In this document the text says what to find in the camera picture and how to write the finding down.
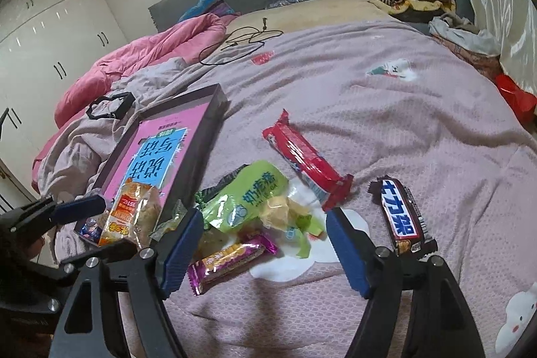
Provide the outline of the white wardrobe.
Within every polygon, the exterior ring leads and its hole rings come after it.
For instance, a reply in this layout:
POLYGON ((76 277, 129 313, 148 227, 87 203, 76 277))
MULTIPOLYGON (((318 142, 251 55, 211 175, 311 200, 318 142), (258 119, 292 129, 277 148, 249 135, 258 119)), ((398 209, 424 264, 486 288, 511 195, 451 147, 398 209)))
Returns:
POLYGON ((1 160, 27 199, 33 161, 56 132, 64 92, 125 45, 106 0, 11 0, 1 9, 1 160))

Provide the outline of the purple biscuit snack pack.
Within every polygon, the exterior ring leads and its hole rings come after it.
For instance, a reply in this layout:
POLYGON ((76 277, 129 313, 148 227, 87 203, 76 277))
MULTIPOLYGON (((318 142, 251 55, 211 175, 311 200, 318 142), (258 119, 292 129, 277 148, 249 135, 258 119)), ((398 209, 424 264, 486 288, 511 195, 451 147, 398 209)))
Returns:
POLYGON ((194 294, 201 295, 214 282, 235 272, 263 254, 276 255, 279 248, 264 234, 248 235, 225 249, 195 261, 188 266, 187 275, 194 294))

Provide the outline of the red wrapped snack bar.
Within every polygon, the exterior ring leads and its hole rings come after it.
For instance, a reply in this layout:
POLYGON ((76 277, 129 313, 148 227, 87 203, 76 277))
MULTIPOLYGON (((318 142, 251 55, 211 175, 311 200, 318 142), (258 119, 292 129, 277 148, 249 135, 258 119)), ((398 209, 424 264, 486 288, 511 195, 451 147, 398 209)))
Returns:
POLYGON ((293 168, 316 195, 324 211, 341 205, 349 196, 354 176, 339 174, 310 142, 289 123, 283 109, 273 126, 262 132, 263 138, 293 168))

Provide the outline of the blue purple pillow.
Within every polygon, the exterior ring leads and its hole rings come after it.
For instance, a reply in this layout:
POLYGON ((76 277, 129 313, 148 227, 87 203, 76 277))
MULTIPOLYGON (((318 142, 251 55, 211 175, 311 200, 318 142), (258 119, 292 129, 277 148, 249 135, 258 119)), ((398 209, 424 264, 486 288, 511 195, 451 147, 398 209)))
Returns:
POLYGON ((197 2, 179 17, 178 22, 183 22, 203 14, 214 14, 218 17, 233 15, 236 11, 224 0, 197 0, 197 2))

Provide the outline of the orange clear cake pack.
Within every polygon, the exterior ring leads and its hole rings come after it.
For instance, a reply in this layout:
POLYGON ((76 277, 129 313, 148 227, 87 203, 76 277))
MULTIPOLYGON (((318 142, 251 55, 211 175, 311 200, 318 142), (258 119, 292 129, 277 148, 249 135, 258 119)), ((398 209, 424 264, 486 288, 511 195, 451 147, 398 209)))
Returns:
POLYGON ((162 207, 155 185, 134 182, 121 186, 98 241, 100 247, 127 239, 142 250, 150 244, 162 207))

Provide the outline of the dark tray with pink book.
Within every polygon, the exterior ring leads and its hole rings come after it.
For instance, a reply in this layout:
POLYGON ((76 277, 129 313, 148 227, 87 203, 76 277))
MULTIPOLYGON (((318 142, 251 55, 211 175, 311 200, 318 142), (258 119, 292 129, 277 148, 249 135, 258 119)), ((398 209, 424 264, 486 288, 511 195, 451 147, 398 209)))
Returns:
POLYGON ((153 232, 170 221, 179 206, 189 205, 227 106, 221 86, 210 85, 137 115, 93 185, 107 203, 101 214, 107 218, 129 178, 160 191, 162 210, 153 232))

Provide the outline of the green milk snack bag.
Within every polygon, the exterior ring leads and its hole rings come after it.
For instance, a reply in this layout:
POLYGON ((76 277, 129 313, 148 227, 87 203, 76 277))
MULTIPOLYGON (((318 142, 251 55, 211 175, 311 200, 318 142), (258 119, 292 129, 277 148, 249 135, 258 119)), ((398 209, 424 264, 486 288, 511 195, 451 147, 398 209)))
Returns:
POLYGON ((299 259, 310 256, 312 241, 325 232, 320 202, 308 185, 265 160, 247 164, 200 210, 207 230, 236 237, 261 231, 299 259))

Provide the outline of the brown Snickers bar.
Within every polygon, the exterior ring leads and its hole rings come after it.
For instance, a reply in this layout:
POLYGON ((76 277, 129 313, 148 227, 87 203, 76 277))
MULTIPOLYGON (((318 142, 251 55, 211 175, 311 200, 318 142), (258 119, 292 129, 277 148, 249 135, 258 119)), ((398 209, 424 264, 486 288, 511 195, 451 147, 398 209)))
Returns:
POLYGON ((368 192, 372 202, 381 207, 397 256, 420 260, 437 252, 437 241, 407 186, 384 175, 370 182, 368 192))

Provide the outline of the pink duvet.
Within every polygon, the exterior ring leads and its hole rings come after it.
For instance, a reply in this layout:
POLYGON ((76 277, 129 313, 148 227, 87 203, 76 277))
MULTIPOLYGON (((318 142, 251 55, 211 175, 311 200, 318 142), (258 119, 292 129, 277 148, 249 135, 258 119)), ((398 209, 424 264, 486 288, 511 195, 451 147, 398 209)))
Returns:
POLYGON ((197 63, 208 55, 210 45, 222 40, 227 26, 237 17, 237 14, 202 14, 175 24, 164 32, 140 37, 95 61, 88 72, 63 93, 55 106, 57 131, 33 161, 32 188, 38 189, 41 163, 61 132, 69 123, 80 118, 96 98, 108 93, 114 82, 171 58, 179 57, 187 64, 197 63))

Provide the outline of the red bag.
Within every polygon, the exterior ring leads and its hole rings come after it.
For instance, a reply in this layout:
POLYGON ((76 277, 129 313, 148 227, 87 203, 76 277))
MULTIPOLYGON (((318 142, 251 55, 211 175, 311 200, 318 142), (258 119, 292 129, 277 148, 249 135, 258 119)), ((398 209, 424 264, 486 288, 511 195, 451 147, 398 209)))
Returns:
POLYGON ((533 122, 536 109, 536 96, 524 91, 507 74, 499 74, 494 83, 501 96, 509 104, 510 109, 521 124, 533 122))

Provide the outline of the dark green pea snack pack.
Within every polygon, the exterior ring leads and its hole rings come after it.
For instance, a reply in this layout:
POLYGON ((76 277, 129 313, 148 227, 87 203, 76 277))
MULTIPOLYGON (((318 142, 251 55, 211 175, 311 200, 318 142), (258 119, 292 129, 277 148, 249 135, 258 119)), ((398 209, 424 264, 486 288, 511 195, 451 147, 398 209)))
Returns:
POLYGON ((199 190, 194 197, 194 206, 203 209, 221 190, 232 183, 245 167, 247 167, 247 165, 242 164, 242 166, 224 175, 215 185, 199 190))

